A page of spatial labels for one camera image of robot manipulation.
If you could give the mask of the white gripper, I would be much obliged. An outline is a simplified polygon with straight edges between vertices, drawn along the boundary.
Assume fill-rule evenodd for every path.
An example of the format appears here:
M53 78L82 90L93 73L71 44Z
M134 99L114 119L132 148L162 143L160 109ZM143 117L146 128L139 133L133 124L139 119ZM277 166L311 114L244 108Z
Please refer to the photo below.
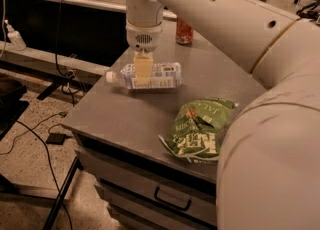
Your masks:
M162 25L154 27L138 27L126 22L126 35L129 46L136 52L154 52L160 44ZM153 67L153 57L138 53L134 57L134 68L137 84L144 86L149 83Z

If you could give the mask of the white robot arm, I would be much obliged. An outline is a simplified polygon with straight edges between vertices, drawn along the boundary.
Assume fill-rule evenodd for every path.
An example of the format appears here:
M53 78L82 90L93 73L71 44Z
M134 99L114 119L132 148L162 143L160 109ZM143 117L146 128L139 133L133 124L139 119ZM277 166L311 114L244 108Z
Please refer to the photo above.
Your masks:
M219 230L320 230L320 28L258 0L157 0L249 77L217 166Z

